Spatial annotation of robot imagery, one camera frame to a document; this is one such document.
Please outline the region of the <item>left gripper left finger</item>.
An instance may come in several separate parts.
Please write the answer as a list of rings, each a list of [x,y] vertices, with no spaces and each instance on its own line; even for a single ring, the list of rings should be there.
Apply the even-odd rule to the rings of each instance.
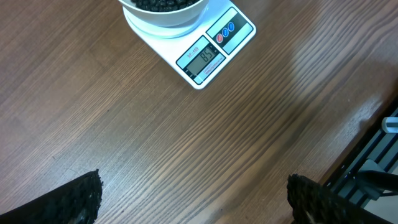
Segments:
[[[103,182],[99,170],[82,176],[53,191],[1,215],[1,223],[92,224],[101,206]]]

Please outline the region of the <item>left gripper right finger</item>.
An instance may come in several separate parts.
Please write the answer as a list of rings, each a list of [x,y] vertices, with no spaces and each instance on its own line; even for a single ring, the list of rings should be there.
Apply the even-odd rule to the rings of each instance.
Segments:
[[[354,184],[369,196],[380,197],[383,191],[395,194],[394,174],[357,174]],[[387,223],[349,200],[334,194],[304,175],[288,177],[287,200],[296,223]]]

